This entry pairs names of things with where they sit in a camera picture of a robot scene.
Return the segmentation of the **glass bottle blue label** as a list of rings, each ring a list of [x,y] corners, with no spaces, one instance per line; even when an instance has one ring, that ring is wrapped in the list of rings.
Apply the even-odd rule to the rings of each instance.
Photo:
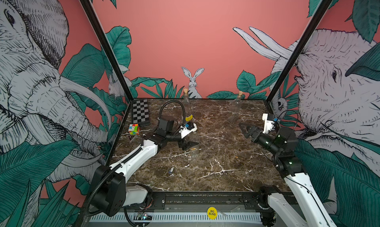
[[[236,99],[234,99],[230,106],[230,112],[231,115],[229,117],[229,122],[234,123],[238,118],[238,113],[241,108],[241,98],[242,98],[243,92],[239,91]]]

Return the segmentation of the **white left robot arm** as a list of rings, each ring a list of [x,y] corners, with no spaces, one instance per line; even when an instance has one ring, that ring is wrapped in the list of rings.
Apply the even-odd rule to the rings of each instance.
[[[86,216],[105,213],[112,217],[124,207],[146,204],[150,200],[148,187],[142,184],[127,186],[130,177],[168,142],[178,142],[179,148],[183,150],[198,145],[194,141],[185,141],[186,136],[198,130],[194,122],[181,125],[175,132],[169,130],[171,127],[171,121],[159,121],[154,132],[146,136],[126,157],[110,166],[102,165],[96,169],[85,206]]]

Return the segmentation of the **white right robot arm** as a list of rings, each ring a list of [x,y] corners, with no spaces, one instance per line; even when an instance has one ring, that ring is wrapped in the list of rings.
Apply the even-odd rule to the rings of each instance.
[[[318,197],[306,169],[295,155],[299,144],[295,131],[280,128],[276,136],[271,137],[254,125],[240,123],[239,127],[245,138],[273,155],[273,165],[291,189],[302,211],[299,214],[277,188],[263,186],[255,197],[257,206],[264,210],[261,214],[262,224],[272,227],[279,216],[288,227],[334,227],[336,224]]]

